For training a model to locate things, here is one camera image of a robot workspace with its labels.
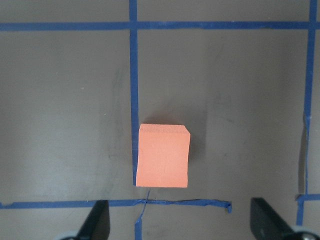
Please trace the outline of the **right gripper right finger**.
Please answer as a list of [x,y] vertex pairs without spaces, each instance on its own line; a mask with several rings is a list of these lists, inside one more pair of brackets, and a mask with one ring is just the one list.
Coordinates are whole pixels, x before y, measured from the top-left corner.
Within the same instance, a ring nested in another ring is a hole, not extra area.
[[250,230],[256,240],[299,240],[300,234],[280,217],[264,198],[250,200]]

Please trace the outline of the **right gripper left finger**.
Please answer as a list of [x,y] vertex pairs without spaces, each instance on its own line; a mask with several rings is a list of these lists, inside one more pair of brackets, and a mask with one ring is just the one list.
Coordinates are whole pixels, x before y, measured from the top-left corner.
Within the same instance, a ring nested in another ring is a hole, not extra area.
[[110,235],[110,212],[107,200],[98,200],[79,232],[76,240],[107,240]]

